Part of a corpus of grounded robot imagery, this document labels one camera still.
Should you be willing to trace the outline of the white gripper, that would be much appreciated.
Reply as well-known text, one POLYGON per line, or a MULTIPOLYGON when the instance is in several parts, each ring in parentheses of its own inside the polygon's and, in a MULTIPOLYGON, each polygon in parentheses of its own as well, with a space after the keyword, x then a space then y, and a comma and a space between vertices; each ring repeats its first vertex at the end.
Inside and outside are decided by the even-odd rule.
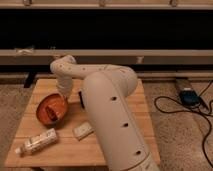
POLYGON ((72 92, 73 81, 68 77, 58 77, 56 87, 61 95, 68 98, 72 92))

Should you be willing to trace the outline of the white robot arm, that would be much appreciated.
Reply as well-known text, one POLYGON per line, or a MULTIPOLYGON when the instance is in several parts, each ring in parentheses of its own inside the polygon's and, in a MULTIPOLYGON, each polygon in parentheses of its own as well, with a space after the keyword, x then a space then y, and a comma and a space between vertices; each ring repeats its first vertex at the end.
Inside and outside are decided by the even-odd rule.
POLYGON ((83 104, 110 171, 160 171, 126 101, 138 85, 133 69, 79 64, 71 55, 54 60, 50 69, 63 96, 71 94, 74 78, 82 81, 83 104))

